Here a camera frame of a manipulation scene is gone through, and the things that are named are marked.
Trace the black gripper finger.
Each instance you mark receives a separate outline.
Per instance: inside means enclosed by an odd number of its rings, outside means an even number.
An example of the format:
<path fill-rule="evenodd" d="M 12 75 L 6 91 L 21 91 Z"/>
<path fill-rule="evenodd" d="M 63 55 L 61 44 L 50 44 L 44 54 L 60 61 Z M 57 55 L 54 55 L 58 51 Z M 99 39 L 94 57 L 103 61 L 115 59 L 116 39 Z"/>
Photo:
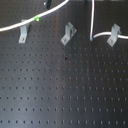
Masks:
<path fill-rule="evenodd" d="M 46 9 L 50 9 L 52 0 L 46 0 Z"/>

